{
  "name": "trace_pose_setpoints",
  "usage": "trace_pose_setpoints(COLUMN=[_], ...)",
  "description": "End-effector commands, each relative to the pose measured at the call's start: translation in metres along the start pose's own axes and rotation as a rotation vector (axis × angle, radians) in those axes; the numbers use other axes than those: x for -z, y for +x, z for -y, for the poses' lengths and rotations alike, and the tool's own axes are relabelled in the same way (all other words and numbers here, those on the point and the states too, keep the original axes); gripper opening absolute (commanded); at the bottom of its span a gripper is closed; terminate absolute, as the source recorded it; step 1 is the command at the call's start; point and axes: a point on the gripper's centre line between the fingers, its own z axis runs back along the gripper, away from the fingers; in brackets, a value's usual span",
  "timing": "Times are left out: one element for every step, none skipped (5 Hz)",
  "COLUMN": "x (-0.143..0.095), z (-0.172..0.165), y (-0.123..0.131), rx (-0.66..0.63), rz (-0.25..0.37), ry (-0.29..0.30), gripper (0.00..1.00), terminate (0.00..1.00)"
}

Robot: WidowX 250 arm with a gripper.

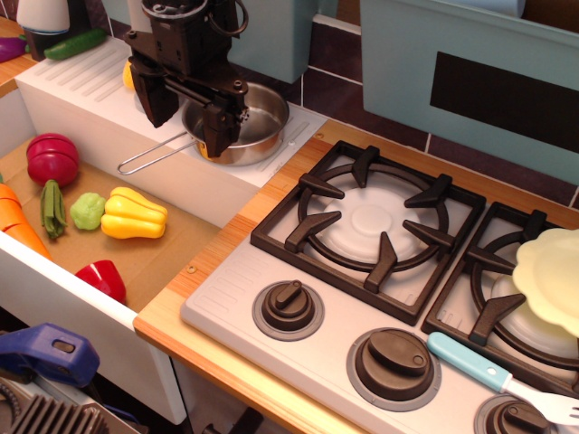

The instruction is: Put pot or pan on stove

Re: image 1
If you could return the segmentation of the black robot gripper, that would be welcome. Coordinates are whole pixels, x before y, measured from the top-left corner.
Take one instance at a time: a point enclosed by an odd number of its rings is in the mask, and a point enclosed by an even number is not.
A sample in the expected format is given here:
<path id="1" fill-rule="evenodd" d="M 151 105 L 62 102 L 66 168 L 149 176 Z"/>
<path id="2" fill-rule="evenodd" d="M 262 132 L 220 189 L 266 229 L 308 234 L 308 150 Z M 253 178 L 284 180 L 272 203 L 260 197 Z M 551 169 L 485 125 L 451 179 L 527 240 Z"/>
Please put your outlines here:
<path id="1" fill-rule="evenodd" d="M 148 32 L 131 29 L 130 72 L 149 122 L 161 127 L 183 96 L 203 109 L 203 142 L 220 157 L 241 134 L 246 119 L 246 81 L 228 61 L 233 39 L 246 30 L 242 1 L 143 1 Z"/>

